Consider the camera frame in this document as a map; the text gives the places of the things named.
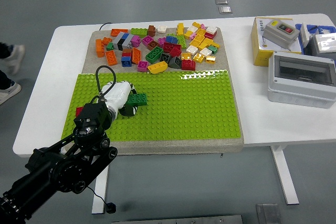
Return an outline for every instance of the yellow box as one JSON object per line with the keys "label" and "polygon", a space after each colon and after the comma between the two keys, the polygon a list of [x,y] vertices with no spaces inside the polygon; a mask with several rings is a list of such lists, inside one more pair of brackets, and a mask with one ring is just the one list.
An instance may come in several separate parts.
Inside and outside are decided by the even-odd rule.
{"label": "yellow box", "polygon": [[[291,50],[282,48],[275,43],[265,39],[263,37],[264,29],[266,25],[271,22],[274,17],[256,17],[254,19],[251,39],[252,39],[252,50],[253,50],[253,64],[255,66],[268,66],[268,59],[272,56],[274,51],[284,51],[284,52],[293,52],[295,54],[301,54],[301,47],[299,40],[296,41],[290,46]],[[295,22],[291,18],[276,18],[286,20],[286,24],[295,27]]]}

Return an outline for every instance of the orange lego brick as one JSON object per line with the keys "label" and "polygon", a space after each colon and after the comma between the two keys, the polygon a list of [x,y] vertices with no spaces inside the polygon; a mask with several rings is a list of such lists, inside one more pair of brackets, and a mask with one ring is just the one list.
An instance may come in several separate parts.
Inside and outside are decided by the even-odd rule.
{"label": "orange lego brick", "polygon": [[132,50],[132,62],[135,64],[139,64],[139,61],[141,61],[141,51],[136,47],[133,47]]}
{"label": "orange lego brick", "polygon": [[112,42],[112,39],[111,38],[107,38],[107,37],[104,37],[104,39],[102,40],[102,43],[107,46],[108,43]]}
{"label": "orange lego brick", "polygon": [[112,50],[112,51],[107,51],[106,53],[105,53],[105,56],[106,56],[106,59],[107,59],[107,64],[109,65],[109,66],[113,66],[113,65],[116,65],[116,64],[118,64],[117,63],[117,59],[116,59],[116,55],[115,55],[115,53],[114,53],[114,51]]}
{"label": "orange lego brick", "polygon": [[111,30],[111,36],[112,36],[112,37],[116,37],[116,36],[118,36],[118,34],[119,34],[121,31],[122,31],[123,33],[128,33],[128,29],[112,29],[112,30]]}
{"label": "orange lego brick", "polygon": [[99,58],[104,57],[104,44],[101,39],[96,39],[96,52]]}

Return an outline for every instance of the pink lego brick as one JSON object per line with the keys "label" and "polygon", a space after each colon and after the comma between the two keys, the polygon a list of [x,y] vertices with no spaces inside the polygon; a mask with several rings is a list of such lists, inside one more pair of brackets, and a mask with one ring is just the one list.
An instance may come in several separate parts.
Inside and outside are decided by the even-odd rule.
{"label": "pink lego brick", "polygon": [[133,35],[133,38],[131,39],[131,43],[133,47],[139,47],[140,46],[140,37],[138,35]]}
{"label": "pink lego brick", "polygon": [[142,43],[147,47],[150,42],[152,42],[154,39],[151,36],[146,36],[142,39]]}
{"label": "pink lego brick", "polygon": [[138,63],[138,72],[147,72],[148,61],[139,61]]}

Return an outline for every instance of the white table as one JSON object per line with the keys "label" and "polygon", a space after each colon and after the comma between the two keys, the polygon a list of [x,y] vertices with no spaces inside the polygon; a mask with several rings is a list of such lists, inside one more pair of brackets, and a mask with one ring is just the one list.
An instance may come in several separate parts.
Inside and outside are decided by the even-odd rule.
{"label": "white table", "polygon": [[[285,17],[296,23],[334,26],[324,14]],[[336,105],[320,109],[268,101],[267,68],[253,65],[250,33],[254,17],[125,23],[106,25],[103,29],[176,27],[180,22],[188,27],[194,21],[221,29],[245,146],[271,146],[287,204],[298,204],[282,150],[288,144],[336,141],[336,127],[330,123],[336,121]],[[13,146],[17,155],[30,156],[33,149],[60,140],[89,39],[100,26],[62,26],[55,30]]]}

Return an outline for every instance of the sneaker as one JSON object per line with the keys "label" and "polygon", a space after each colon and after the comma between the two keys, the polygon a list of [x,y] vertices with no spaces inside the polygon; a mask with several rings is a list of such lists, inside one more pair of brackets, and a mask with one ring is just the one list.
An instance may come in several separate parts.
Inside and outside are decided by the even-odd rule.
{"label": "sneaker", "polygon": [[12,96],[16,95],[20,92],[21,86],[17,84],[15,81],[12,81],[10,87],[8,89],[0,89],[0,104],[3,104]]}
{"label": "sneaker", "polygon": [[16,74],[20,67],[21,62],[26,54],[26,48],[24,45],[14,45],[13,51],[10,54],[9,57],[3,59],[5,62],[5,65],[8,68],[9,74]]}

